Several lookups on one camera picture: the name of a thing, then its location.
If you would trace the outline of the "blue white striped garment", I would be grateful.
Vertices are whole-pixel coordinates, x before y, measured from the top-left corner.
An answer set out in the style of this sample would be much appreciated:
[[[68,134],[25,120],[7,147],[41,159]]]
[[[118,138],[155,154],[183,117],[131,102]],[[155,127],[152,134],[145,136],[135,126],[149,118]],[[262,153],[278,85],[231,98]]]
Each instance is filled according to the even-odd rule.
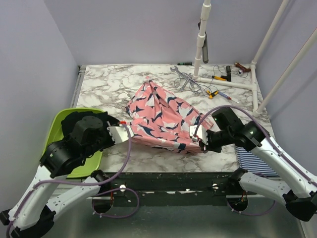
[[[279,177],[279,175],[259,157],[247,152],[242,147],[235,147],[239,166],[249,172],[266,177]]]

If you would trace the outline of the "pink patterned garment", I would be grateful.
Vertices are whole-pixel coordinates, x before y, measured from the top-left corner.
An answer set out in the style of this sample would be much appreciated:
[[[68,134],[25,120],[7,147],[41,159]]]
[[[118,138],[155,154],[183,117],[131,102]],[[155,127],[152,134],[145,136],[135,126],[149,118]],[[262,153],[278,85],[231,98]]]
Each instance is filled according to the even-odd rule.
[[[174,153],[197,154],[201,148],[190,137],[191,126],[211,129],[209,119],[185,100],[163,89],[152,80],[145,81],[125,107],[131,117],[133,141]]]

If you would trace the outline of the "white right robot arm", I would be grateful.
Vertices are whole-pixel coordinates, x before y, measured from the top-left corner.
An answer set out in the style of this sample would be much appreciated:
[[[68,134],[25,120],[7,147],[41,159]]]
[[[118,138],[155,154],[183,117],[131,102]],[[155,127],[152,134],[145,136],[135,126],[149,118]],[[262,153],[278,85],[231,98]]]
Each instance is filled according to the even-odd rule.
[[[223,146],[234,144],[264,161],[281,178],[273,181],[257,176],[246,169],[237,169],[228,181],[233,194],[243,190],[254,192],[283,204],[297,219],[308,222],[317,212],[317,177],[293,159],[268,131],[249,113],[247,124],[237,117],[236,106],[218,106],[206,115],[212,116],[219,131],[208,130],[200,144],[209,151],[220,153]]]

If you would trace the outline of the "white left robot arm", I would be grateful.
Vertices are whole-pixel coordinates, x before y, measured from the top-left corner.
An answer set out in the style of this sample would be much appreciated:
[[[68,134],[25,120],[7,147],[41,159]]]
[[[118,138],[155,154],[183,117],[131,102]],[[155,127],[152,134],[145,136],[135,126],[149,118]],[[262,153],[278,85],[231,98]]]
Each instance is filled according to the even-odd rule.
[[[52,197],[73,170],[85,165],[96,152],[114,145],[110,130],[119,125],[119,120],[107,112],[73,110],[61,112],[56,118],[61,120],[63,138],[48,144],[19,202],[0,214],[8,238],[41,238],[70,207],[89,196],[109,192],[109,177],[96,170],[83,183],[75,183],[71,190]]]

